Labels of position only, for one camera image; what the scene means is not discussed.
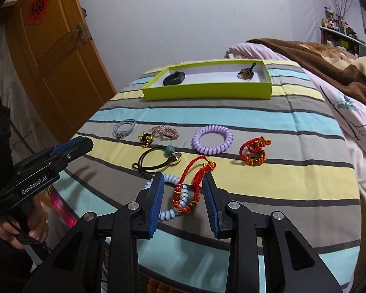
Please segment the person's left hand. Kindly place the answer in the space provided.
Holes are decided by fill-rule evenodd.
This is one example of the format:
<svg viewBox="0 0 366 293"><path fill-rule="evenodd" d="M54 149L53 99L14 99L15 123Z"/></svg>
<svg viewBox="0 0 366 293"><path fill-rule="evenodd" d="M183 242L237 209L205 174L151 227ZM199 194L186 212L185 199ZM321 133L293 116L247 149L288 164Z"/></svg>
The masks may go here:
<svg viewBox="0 0 366 293"><path fill-rule="evenodd" d="M43 211L38 196L33 197L33 210L28 217L29 236L33 239L44 242L49 233L47 214ZM4 218L0 218L0 237L13 245L16 249L23 249L22 244L15 238L18 231L13 228Z"/></svg>

